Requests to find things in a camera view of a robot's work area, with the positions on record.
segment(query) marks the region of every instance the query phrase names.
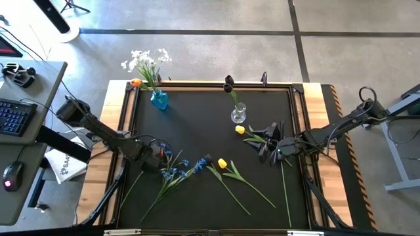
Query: gray desk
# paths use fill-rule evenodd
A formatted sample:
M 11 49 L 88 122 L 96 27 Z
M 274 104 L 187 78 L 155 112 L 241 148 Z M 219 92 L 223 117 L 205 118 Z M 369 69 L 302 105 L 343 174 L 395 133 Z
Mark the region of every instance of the gray desk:
M 24 68 L 33 67 L 37 71 L 36 81 L 27 89 L 20 88 L 6 79 L 2 88 L 0 88 L 0 98 L 11 100 L 31 98 L 45 104 L 47 107 L 51 105 L 67 67 L 67 63 L 65 62 L 38 62 L 14 58 L 0 58 L 0 62 L 3 64 L 7 62 L 18 62 Z M 3 187 L 0 187 L 0 225 L 14 225 L 24 206 L 33 179 L 47 148 L 46 144 L 34 143 L 47 112 L 47 108 L 38 106 L 35 117 L 24 134 L 23 143 L 29 145 L 25 146 L 19 158 L 24 163 L 23 181 L 20 189 L 16 192 L 9 193 Z M 24 147 L 21 145 L 5 144 L 5 142 L 10 143 L 13 138 L 12 136 L 6 136 L 5 139 L 4 137 L 0 137 L 1 174 L 3 174 L 3 170 L 7 165 L 16 160 L 20 150 Z

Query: gray metal frame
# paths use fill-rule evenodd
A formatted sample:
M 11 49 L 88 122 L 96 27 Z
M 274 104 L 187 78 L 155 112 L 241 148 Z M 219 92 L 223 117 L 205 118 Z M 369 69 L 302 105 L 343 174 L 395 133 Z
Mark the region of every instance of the gray metal frame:
M 392 107 L 388 108 L 388 115 L 398 115 L 403 111 L 406 111 L 410 107 L 418 104 L 420 102 L 420 94 L 411 94 L 407 98 L 403 99 L 401 102 L 393 105 Z M 391 150 L 392 156 L 394 157 L 394 161 L 396 164 L 396 168 L 400 173 L 401 182 L 396 182 L 390 185 L 385 185 L 385 190 L 387 192 L 397 190 L 397 189 L 406 189 L 410 187 L 420 187 L 420 179 L 416 180 L 409 180 L 406 170 L 402 164 L 400 154 L 397 150 L 397 144 L 395 144 L 389 137 L 388 137 L 388 129 L 389 129 L 389 122 L 381 123 L 382 131 L 385 135 L 385 139 L 388 142 L 389 149 Z

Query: yellow black striped tape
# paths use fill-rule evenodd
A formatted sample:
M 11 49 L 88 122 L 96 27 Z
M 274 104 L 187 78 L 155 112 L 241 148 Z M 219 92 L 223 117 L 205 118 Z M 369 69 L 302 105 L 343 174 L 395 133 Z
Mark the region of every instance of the yellow black striped tape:
M 330 85 L 330 86 L 331 86 L 331 91 L 332 91 L 333 96 L 334 96 L 335 105 L 337 106 L 337 111 L 339 112 L 340 117 L 343 117 L 343 112 L 341 111 L 341 106 L 340 106 L 340 102 L 339 102 L 339 98 L 337 96 L 337 93 L 335 92 L 335 87 L 333 85 Z M 360 190 L 362 191 L 363 199 L 364 199 L 365 204 L 366 204 L 366 210 L 367 210 L 367 213 L 369 215 L 371 225 L 377 231 L 378 227 L 376 226 L 375 218 L 373 217 L 372 208 L 370 207 L 368 195 L 366 193 L 366 188 L 365 188 L 365 185 L 364 185 L 363 180 L 362 180 L 362 174 L 360 173 L 359 165 L 358 165 L 357 160 L 356 160 L 356 155 L 354 154 L 353 145 L 352 145 L 350 137 L 348 136 L 347 133 L 345 134 L 345 138 L 346 138 L 348 149 L 350 150 L 350 156 L 352 157 L 354 170 L 356 171 L 356 175 L 357 175 L 359 185 L 360 185 Z

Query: metal stand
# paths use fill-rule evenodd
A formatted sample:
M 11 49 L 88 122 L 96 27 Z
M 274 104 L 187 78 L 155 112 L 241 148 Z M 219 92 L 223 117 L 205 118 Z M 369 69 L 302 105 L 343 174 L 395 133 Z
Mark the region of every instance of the metal stand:
M 66 2 L 66 5 L 63 7 L 63 9 L 60 11 L 60 13 L 63 13 L 63 12 L 64 12 L 64 10 L 66 10 L 66 7 L 67 7 L 67 6 L 68 6 L 68 9 L 70 9 L 70 8 L 74 7 L 74 8 L 80 9 L 80 10 L 84 10 L 85 12 L 90 12 L 90 11 L 89 11 L 88 9 L 86 9 L 86 8 L 83 8 L 83 7 L 80 7 L 80 6 L 77 6 L 77 5 L 73 4 L 73 3 L 72 3 L 72 0 L 65 0 L 65 2 Z
M 395 116 L 399 113 L 402 113 L 403 111 L 406 111 L 407 109 L 413 107 L 414 105 L 420 103 L 420 94 L 411 92 L 409 96 L 407 96 L 405 99 L 403 99 L 401 102 L 398 102 L 397 104 L 393 105 L 392 107 L 388 108 L 389 115 Z M 409 187 L 419 187 L 420 186 L 420 179 L 416 180 L 409 180 L 406 170 L 402 164 L 401 156 L 397 150 L 397 145 L 388 137 L 388 122 L 381 123 L 382 131 L 385 135 L 385 138 L 387 139 L 389 148 L 391 150 L 392 156 L 394 157 L 394 161 L 396 164 L 396 167 L 398 169 L 398 172 L 400 173 L 401 182 L 393 183 L 391 185 L 386 185 L 385 190 L 393 191 L 397 189 L 406 189 Z
M 46 143 L 48 146 L 66 153 L 79 161 L 83 161 L 84 163 L 87 163 L 91 157 L 91 151 L 73 143 L 45 126 L 42 126 L 39 130 L 37 142 Z

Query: concrete floor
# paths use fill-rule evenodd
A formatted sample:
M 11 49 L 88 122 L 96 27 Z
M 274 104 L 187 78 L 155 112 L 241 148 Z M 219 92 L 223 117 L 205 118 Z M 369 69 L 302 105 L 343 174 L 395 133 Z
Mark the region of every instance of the concrete floor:
M 36 9 L 30 2 L 28 8 Z M 53 3 L 61 9 L 64 1 Z M 92 12 L 66 10 L 63 16 L 82 28 L 293 30 L 287 0 L 75 3 Z M 301 31 L 420 32 L 416 24 L 420 21 L 420 2 L 416 0 L 295 0 L 294 5 Z M 7 13 L 0 9 L 0 14 Z M 31 17 L 45 21 L 42 14 Z M 17 22 L 10 26 L 39 54 L 43 50 L 32 37 L 32 30 L 23 30 L 28 25 L 39 36 L 48 60 L 69 63 L 64 82 L 79 99 L 92 106 L 96 115 L 100 115 L 110 79 L 138 77 L 119 66 L 136 49 L 167 49 L 173 62 L 165 65 L 162 76 L 177 80 L 221 80 L 230 74 L 237 80 L 258 81 L 267 71 L 269 81 L 303 81 L 294 36 L 82 34 L 71 43 L 56 44 L 48 34 L 40 33 L 46 28 L 43 24 Z M 362 86 L 373 87 L 379 101 L 388 107 L 419 82 L 420 37 L 302 37 L 302 47 L 310 82 L 335 85 L 344 113 L 360 103 L 358 89 Z M 55 109 L 63 102 L 64 94 L 64 88 L 60 88 L 53 103 Z M 66 130 L 56 119 L 53 127 Z M 380 231 L 418 235 L 420 187 L 385 193 L 383 185 L 398 182 L 400 177 L 380 128 L 356 128 L 350 136 Z M 415 166 L 418 161 L 406 164 Z M 52 206 L 50 211 L 40 217 L 40 212 L 25 208 L 15 226 L 0 227 L 0 231 L 69 226 L 80 191 L 81 184 L 51 183 L 40 198 Z

